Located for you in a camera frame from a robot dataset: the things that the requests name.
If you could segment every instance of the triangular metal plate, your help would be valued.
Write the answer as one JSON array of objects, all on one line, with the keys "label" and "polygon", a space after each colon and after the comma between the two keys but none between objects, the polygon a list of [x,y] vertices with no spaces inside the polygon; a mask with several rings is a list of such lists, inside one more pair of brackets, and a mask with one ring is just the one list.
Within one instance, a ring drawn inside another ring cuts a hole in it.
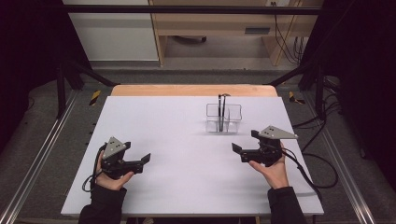
[{"label": "triangular metal plate", "polygon": [[125,144],[120,142],[117,138],[115,137],[110,137],[108,140],[108,143],[106,145],[105,153],[103,154],[103,159],[106,159],[108,157],[111,157],[112,155],[123,151],[127,148]]},{"label": "triangular metal plate", "polygon": [[297,139],[298,135],[294,133],[288,133],[274,126],[268,126],[266,129],[259,133],[259,136],[270,139]]}]

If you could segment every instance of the black jacket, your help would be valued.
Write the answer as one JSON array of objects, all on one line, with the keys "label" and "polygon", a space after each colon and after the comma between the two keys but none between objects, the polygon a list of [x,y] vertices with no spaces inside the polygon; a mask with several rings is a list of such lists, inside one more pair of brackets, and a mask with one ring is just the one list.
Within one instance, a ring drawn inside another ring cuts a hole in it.
[{"label": "black jacket", "polygon": [[[92,202],[79,216],[79,224],[120,224],[121,208],[126,189],[120,191],[98,185],[92,192]],[[306,224],[301,207],[292,187],[268,190],[272,224]]]}]

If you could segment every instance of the hand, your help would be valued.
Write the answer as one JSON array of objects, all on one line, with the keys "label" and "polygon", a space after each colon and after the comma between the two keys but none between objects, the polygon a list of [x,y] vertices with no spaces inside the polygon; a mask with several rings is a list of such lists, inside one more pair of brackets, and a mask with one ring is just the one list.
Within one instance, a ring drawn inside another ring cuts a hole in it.
[{"label": "hand", "polygon": [[[102,151],[99,156],[98,164],[96,166],[96,172],[100,172],[101,170],[103,153],[104,151]],[[99,176],[96,177],[96,184],[106,189],[120,190],[123,188],[123,185],[131,179],[133,175],[134,172],[129,172],[128,174],[122,176],[120,179],[115,180],[108,177],[106,174],[101,173],[99,174]]]},{"label": "hand", "polygon": [[289,186],[284,154],[282,154],[282,157],[270,167],[262,166],[255,161],[250,161],[249,165],[265,177],[271,188],[281,189]]}]

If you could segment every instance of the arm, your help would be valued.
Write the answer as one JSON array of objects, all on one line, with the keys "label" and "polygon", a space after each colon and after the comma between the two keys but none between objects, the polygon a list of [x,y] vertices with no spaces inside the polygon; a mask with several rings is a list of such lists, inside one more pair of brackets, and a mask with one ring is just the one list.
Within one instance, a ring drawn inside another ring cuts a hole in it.
[{"label": "arm", "polygon": [[[99,156],[96,171],[101,170],[103,151]],[[78,224],[120,224],[121,208],[126,194],[123,185],[134,175],[130,172],[118,180],[101,173],[91,193],[91,204],[86,205],[79,215]]]},{"label": "arm", "polygon": [[271,186],[271,189],[268,190],[268,201],[271,207],[271,223],[305,224],[306,220],[297,201],[297,196],[294,193],[294,189],[289,186],[285,155],[270,167],[261,166],[255,161],[250,161],[249,164],[256,171],[261,173]]}]

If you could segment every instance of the pen holder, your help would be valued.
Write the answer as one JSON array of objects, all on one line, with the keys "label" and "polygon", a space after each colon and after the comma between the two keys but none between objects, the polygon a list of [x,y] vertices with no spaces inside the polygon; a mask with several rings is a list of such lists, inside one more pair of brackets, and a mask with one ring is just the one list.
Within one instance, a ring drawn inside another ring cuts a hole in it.
[{"label": "pen holder", "polygon": [[242,120],[241,105],[206,105],[206,131],[208,133],[238,133]]}]

